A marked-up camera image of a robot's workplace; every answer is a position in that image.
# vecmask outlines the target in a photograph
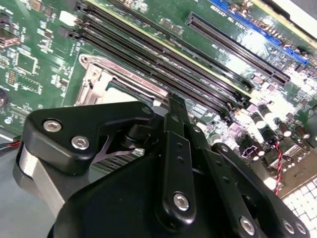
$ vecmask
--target metal arm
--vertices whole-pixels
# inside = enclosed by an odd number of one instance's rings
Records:
[[[106,227],[116,237],[310,237],[229,147],[210,148],[183,99],[169,95],[168,104],[164,117],[139,102],[28,116],[14,176],[49,204],[54,236],[102,237]],[[144,157],[89,184],[93,162],[135,148]]]

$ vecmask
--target motherboard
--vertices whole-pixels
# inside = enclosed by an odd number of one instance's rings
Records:
[[[310,152],[316,49],[261,0],[2,0],[0,128],[19,135],[38,109],[164,106],[174,92],[210,144],[268,168],[278,145],[285,172]]]

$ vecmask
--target red and black wire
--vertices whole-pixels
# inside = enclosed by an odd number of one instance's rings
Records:
[[[275,148],[278,152],[278,165],[277,165],[277,176],[276,176],[276,185],[275,185],[275,190],[274,190],[274,193],[276,195],[278,195],[278,187],[279,187],[279,182],[281,181],[282,179],[282,160],[283,160],[283,152],[281,150],[281,148],[279,147],[279,142],[277,142],[275,144]]]
[[[19,140],[15,140],[9,143],[0,144],[0,157],[5,156],[6,154],[10,153],[11,151],[16,150],[20,145]]]

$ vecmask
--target screw head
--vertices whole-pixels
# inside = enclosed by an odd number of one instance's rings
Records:
[[[173,120],[176,122],[179,122],[178,117],[177,116],[172,116]]]
[[[224,151],[224,152],[228,152],[228,148],[224,145],[221,145],[221,149]]]
[[[240,218],[240,225],[249,235],[254,236],[254,234],[256,233],[256,230],[254,229],[252,223],[244,216]]]
[[[62,129],[61,124],[56,120],[45,121],[43,127],[48,132],[59,132]]]
[[[185,211],[187,211],[189,209],[189,202],[188,202],[187,198],[183,194],[176,193],[176,194],[174,194],[174,198],[173,199],[174,199],[175,206],[179,210],[185,212]]]
[[[71,139],[71,144],[75,149],[86,150],[89,147],[89,140],[81,135],[75,136]]]
[[[303,227],[302,224],[300,224],[299,222],[295,222],[295,225],[296,225],[297,229],[298,229],[302,234],[306,235],[306,230],[305,230],[305,228]]]
[[[201,132],[201,130],[199,129],[198,126],[194,126],[194,131],[197,132],[197,133]]]
[[[289,224],[288,221],[286,221],[286,220],[283,219],[283,220],[282,220],[282,223],[283,223],[285,229],[286,229],[290,234],[294,234],[294,233],[295,233],[294,228],[291,226],[291,224]]]
[[[147,107],[143,107],[142,111],[144,111],[146,114],[151,114],[151,110]]]

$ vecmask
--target blue pcie slot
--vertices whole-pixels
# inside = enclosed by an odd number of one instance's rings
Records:
[[[295,51],[293,51],[291,48],[283,48],[281,47],[282,42],[269,35],[267,32],[265,32],[264,30],[262,30],[260,27],[256,26],[255,24],[253,24],[252,22],[250,22],[249,20],[245,19],[243,16],[241,16],[238,13],[232,13],[229,10],[229,4],[225,3],[225,2],[221,2],[219,0],[209,0],[212,4],[216,5],[217,7],[219,7],[222,11],[226,12],[227,14],[229,14],[230,16],[234,17],[236,20],[238,20],[239,22],[242,22],[245,26],[253,29],[254,31],[258,32],[259,34],[261,34],[262,36],[264,36],[271,44],[275,45],[276,47],[278,47],[279,49],[283,50],[286,54],[288,54],[291,58],[293,58],[294,60],[307,65],[309,63],[308,60],[302,58],[299,54],[295,53]]]

